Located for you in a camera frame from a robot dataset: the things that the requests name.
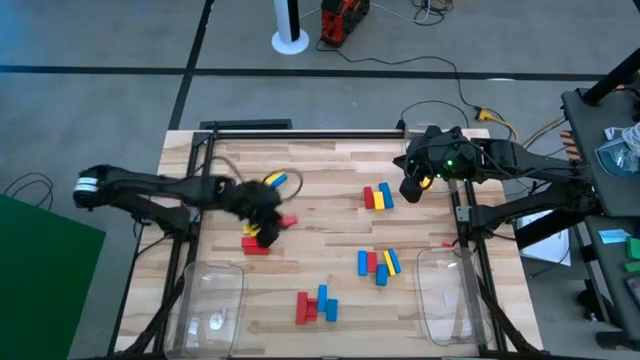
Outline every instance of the wooden table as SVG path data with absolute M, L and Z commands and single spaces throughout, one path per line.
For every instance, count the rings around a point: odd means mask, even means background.
M 465 130 L 467 137 L 487 137 L 484 129 Z M 192 131 L 167 133 L 159 174 L 183 177 Z M 423 329 L 414 268 L 422 249 L 438 251 L 457 238 L 447 184 L 436 183 L 417 204 L 399 193 L 402 171 L 391 163 L 405 147 L 403 140 L 229 140 L 216 141 L 215 155 L 225 156 L 245 178 L 260 178 L 279 168 L 304 174 L 300 194 L 282 206 L 299 223 L 283 232 L 271 255 L 245 256 L 240 246 L 242 223 L 223 212 L 205 213 L 198 261 L 231 263 L 244 270 L 242 316 L 231 352 L 234 356 L 455 356 L 477 354 L 472 344 L 439 346 Z M 213 174 L 231 174 L 214 160 Z M 395 208 L 375 212 L 364 208 L 362 189 L 389 182 Z M 291 191 L 292 178 L 282 192 Z M 476 185 L 479 204 L 505 201 L 502 185 Z M 499 232 L 510 235 L 510 228 Z M 144 231 L 141 247 L 160 238 L 157 228 Z M 375 285 L 357 274 L 358 250 L 396 249 L 402 274 L 389 285 Z M 500 305 L 529 342 L 542 348 L 536 318 L 516 243 L 487 241 Z M 120 327 L 116 349 L 124 349 L 158 309 L 171 242 L 152 248 L 138 259 Z M 315 297 L 319 284 L 339 300 L 337 323 L 294 323 L 296 293 Z M 425 302 L 436 304 L 441 298 Z

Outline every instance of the black metal frame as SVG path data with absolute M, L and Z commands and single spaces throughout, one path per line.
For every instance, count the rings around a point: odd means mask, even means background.
M 208 123 L 201 124 L 202 127 L 207 127 L 210 125 Z M 203 145 L 206 145 L 205 150 L 205 159 L 204 164 L 202 165 L 203 174 L 209 174 L 210 172 L 210 164 L 211 159 L 214 153 L 214 146 L 217 140 L 239 140 L 239 139 L 398 139 L 401 140 L 404 138 L 404 134 L 402 130 L 389 130 L 389 131 L 228 131 L 228 130 L 218 130 L 214 128 L 213 131 L 206 132 L 195 132 L 193 135 L 192 143 L 191 143 L 191 151 L 189 154 L 189 161 L 187 166 L 187 174 L 193 174 L 197 171 L 198 167 L 196 166 L 196 160 L 199 155 L 200 148 Z M 473 190 L 473 185 L 470 183 L 465 184 L 465 190 L 469 205 L 473 205 L 476 203 L 475 193 Z M 453 209 L 456 206 L 460 206 L 460 194 L 456 190 L 451 194 Z M 470 234 L 467 223 L 462 223 L 456 219 L 456 227 L 458 229 L 458 235 L 460 236 L 460 245 L 463 247 L 468 247 L 468 240 L 476 241 L 478 244 L 478 260 L 480 262 L 480 267 L 482 269 L 482 279 L 484 284 L 490 289 L 491 295 L 495 298 L 495 286 L 493 283 L 493 277 L 491 275 L 491 267 L 489 264 L 489 257 L 486 250 L 486 246 L 484 242 L 480 239 L 480 234 L 473 234 L 471 239 L 468 239 L 467 236 Z M 197 216 L 194 221 L 194 235 L 192 239 L 189 241 L 189 249 L 187 253 L 187 261 L 185 266 L 195 261 L 197 256 L 197 249 L 199 243 L 200 236 L 200 227 L 201 227 L 202 216 Z M 180 253 L 182 251 L 183 242 L 180 240 L 174 240 L 171 255 L 169 257 L 169 264 L 167 267 L 167 277 L 165 280 L 164 292 L 163 292 L 163 301 L 169 296 L 171 290 L 175 285 L 176 278 L 178 276 L 178 263 L 180 259 Z M 124 308 L 126 305 L 126 300 L 128 297 L 129 286 L 131 284 L 131 278 L 133 276 L 133 271 L 135 268 L 135 259 L 132 261 L 131 269 L 129 271 L 129 278 L 127 280 L 127 288 L 125 289 L 125 293 L 122 298 L 122 302 L 120 304 L 120 311 L 118 314 L 118 318 L 116 319 L 116 324 L 114 326 L 114 331 L 112 333 L 111 345 L 108 350 L 108 356 L 114 354 L 115 344 L 118 337 L 118 331 L 120 329 L 120 325 L 122 322 L 122 317 L 124 315 Z M 183 291 L 183 296 L 188 296 L 190 291 L 188 290 L 189 284 L 185 285 L 185 290 Z M 188 302 L 183 299 L 182 304 L 186 304 Z M 178 324 L 185 324 L 184 319 L 182 319 L 184 312 L 179 313 Z M 492 327 L 493 331 L 496 334 L 496 345 L 498 352 L 506 352 L 506 340 L 504 336 L 504 332 L 501 327 L 498 325 L 496 320 L 492 316 Z M 135 354 L 133 357 L 128 357 L 128 359 L 139 358 L 139 359 L 164 359 L 163 354 L 163 346 L 164 346 L 164 338 L 166 334 L 166 321 L 163 321 L 163 324 L 154 339 L 153 345 L 153 353 L 150 354 Z M 486 345 L 478 346 L 479 354 L 484 354 L 488 350 Z

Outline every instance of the gray floor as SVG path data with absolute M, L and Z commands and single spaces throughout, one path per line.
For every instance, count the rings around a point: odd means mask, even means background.
M 409 1 L 378 2 L 412 14 Z M 300 3 L 304 13 L 318 1 Z M 203 4 L 0 0 L 0 66 L 184 67 Z M 217 0 L 212 10 L 200 67 L 380 68 L 349 65 L 335 54 L 312 50 L 299 57 L 275 55 L 268 45 L 274 30 L 268 1 Z M 372 10 L 345 52 L 398 59 L 440 55 L 464 71 L 603 73 L 638 45 L 638 12 L 630 0 L 458 0 L 442 26 L 431 29 L 378 10 Z M 318 16 L 303 20 L 313 39 Z M 593 41 L 581 41 L 582 36 Z M 406 68 L 450 71 L 442 64 Z M 105 352 L 135 245 L 132 221 L 123 212 L 75 209 L 71 191 L 77 172 L 99 163 L 153 172 L 180 81 L 181 76 L 0 74 L 0 150 L 5 154 L 0 188 L 25 172 L 44 172 L 55 182 L 54 212 L 107 231 L 71 357 Z M 522 139 L 561 114 L 563 91 L 589 85 L 467 80 L 462 87 L 468 101 L 500 111 Z M 462 106 L 452 80 L 195 77 L 180 128 L 195 129 L 207 120 L 261 118 L 290 118 L 296 128 L 390 128 L 403 108 L 423 99 Z M 467 114 L 472 127 L 485 126 Z M 444 127 L 463 121 L 455 110 L 437 104 L 416 107 L 405 118 L 410 125 Z M 488 128 L 495 137 L 506 136 L 495 124 Z M 560 129 L 533 151 L 559 149 Z M 505 183 L 507 194 L 521 189 L 518 183 Z M 24 200 L 33 200 L 38 191 L 25 193 Z M 527 271 L 535 266 L 525 264 Z M 582 289 L 579 272 L 559 268 L 529 282 L 545 348 L 558 355 L 632 358 L 626 351 L 599 349 L 593 340 L 596 331 L 610 327 L 582 319 L 573 302 Z

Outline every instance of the green mat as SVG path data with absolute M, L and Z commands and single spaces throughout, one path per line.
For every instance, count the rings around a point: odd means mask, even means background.
M 105 233 L 0 195 L 0 359 L 66 359 Z

